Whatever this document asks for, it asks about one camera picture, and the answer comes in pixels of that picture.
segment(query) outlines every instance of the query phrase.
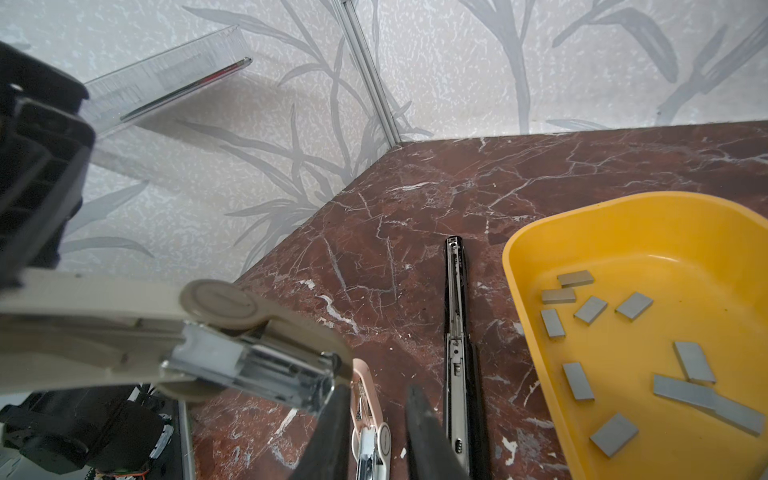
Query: red marble surface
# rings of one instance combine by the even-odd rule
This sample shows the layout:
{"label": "red marble surface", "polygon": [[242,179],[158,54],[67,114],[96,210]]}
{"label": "red marble surface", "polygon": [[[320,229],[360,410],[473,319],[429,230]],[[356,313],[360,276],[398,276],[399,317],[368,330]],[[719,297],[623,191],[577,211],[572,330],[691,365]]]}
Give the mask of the red marble surface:
{"label": "red marble surface", "polygon": [[[338,330],[367,361],[392,427],[391,478],[403,479],[406,385],[442,407],[442,245],[461,235],[494,478],[565,480],[502,249],[534,220],[652,190],[713,194],[768,215],[768,122],[406,144],[239,284]],[[287,478],[314,428],[303,413],[232,390],[193,418],[200,480]]]}

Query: leaf pattern wallpaper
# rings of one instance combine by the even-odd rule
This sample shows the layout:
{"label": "leaf pattern wallpaper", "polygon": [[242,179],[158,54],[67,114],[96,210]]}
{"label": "leaf pattern wallpaper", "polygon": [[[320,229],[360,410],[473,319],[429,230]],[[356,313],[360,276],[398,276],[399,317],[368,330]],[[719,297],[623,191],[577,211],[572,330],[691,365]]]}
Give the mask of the leaf pattern wallpaper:
{"label": "leaf pattern wallpaper", "polygon": [[[405,141],[768,117],[762,0],[353,1]],[[387,149],[331,0],[78,3],[0,40],[88,81],[239,25],[253,64],[99,139],[62,269],[234,280]]]}
{"label": "leaf pattern wallpaper", "polygon": [[768,117],[768,3],[359,0],[434,138]]}
{"label": "leaf pattern wallpaper", "polygon": [[[2,30],[15,33],[2,39],[87,81],[239,25],[253,64],[99,139],[84,205],[61,244],[62,269],[175,283],[234,280],[386,151],[328,1],[229,1],[211,8],[180,0],[159,5],[166,25],[155,25],[158,42],[151,48],[138,38],[135,48],[109,35],[86,39],[86,31],[107,26],[104,19],[118,29],[126,20],[152,25],[154,3],[117,3],[86,15],[54,2],[44,15],[5,7],[11,23]],[[71,45],[57,50],[48,37],[68,15]],[[48,36],[40,35],[46,22]],[[122,63],[113,62],[115,52]],[[84,55],[90,59],[79,62]],[[404,132],[429,135],[402,119],[409,102],[391,102]]]}

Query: plastic tray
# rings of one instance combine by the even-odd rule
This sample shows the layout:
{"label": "plastic tray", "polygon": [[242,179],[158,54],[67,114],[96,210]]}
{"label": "plastic tray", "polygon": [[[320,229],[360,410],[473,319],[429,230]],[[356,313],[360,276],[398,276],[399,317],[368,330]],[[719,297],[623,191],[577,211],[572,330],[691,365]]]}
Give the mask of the plastic tray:
{"label": "plastic tray", "polygon": [[[541,389],[573,478],[757,479],[759,438],[653,394],[653,374],[684,379],[674,340],[698,342],[717,393],[768,414],[768,220],[701,194],[638,194],[521,228],[504,270]],[[576,303],[545,306],[560,273],[589,270]],[[634,322],[614,312],[633,292],[654,299]],[[590,295],[608,308],[588,326]],[[550,340],[540,311],[556,308],[566,337]],[[576,402],[561,365],[581,362],[595,395]],[[621,412],[640,433],[613,458],[589,439]]]}

